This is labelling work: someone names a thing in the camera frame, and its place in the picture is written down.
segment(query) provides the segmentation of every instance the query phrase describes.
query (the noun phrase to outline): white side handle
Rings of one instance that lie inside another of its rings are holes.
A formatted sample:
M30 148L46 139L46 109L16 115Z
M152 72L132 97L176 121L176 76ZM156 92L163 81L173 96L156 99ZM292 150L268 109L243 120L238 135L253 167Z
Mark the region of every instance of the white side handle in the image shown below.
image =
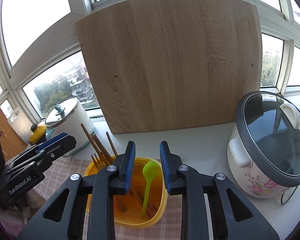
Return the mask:
M291 103L284 103L280 106L282 112L287 116L295 130L300 127L300 115L298 109Z
M235 137L229 142L229 148L235 163L240 168L251 167L253 161L244 147L240 137Z

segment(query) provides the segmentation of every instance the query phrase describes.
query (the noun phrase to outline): triangular cutout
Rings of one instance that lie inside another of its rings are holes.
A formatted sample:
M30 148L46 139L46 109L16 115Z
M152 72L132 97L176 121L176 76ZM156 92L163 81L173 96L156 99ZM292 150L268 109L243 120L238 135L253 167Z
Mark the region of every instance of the triangular cutout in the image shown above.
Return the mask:
M65 209L66 202L69 195L69 189L66 188L58 198L47 208L43 213L43 217L55 222L60 222Z
M227 189L227 195L232 208L234 219L237 222L252 218L253 215L249 209L240 201L236 194L231 189Z

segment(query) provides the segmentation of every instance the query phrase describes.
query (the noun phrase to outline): yellow container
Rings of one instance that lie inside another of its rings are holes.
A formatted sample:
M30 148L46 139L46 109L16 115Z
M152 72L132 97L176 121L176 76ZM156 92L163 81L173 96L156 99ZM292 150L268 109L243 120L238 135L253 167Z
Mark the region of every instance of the yellow container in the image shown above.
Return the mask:
M139 192L143 191L146 185L146 180L142 175L142 167L149 161L153 159L136 157L135 158L135 168L133 170L133 176L131 184L138 190ZM94 166L94 163L91 162L87 167L84 176L96 174L98 172L97 168ZM154 215L153 218L149 219L148 217L141 217L142 205L138 201L136 201L135 197L131 194L127 194L125 196L116 195L114 201L114 222L117 225L125 226L129 228L146 228L154 225L156 222L160 220L162 217L164 210L167 204L168 192L164 186L163 181L163 173L161 173L154 178L151 183L151 189L149 194L149 202L155 206L158 211ZM127 212L123 213L120 211L116 201L119 200L127 208ZM88 197L87 208L86 210L90 210L91 203L91 195Z

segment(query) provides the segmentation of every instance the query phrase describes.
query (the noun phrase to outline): wood panel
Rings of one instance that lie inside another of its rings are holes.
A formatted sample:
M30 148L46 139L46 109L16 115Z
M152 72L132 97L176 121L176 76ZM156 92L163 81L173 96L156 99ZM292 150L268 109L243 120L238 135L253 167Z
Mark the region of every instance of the wood panel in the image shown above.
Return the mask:
M112 133L233 122L260 87L258 12L242 0L128 0L76 28Z
M0 108L0 144L5 161L26 149L27 144L8 124L8 120Z

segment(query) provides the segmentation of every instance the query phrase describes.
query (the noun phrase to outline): pink flower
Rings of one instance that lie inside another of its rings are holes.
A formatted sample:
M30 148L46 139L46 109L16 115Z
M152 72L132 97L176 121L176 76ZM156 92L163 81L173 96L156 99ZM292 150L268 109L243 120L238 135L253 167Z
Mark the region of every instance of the pink flower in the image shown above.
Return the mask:
M253 185L252 188L253 188L254 192L256 192L256 193L261 193L262 192L262 189L259 188L257 185Z
M276 184L275 182L273 182L272 180L268 180L267 183L263 184L264 187L266 188L274 188L276 187L278 184Z

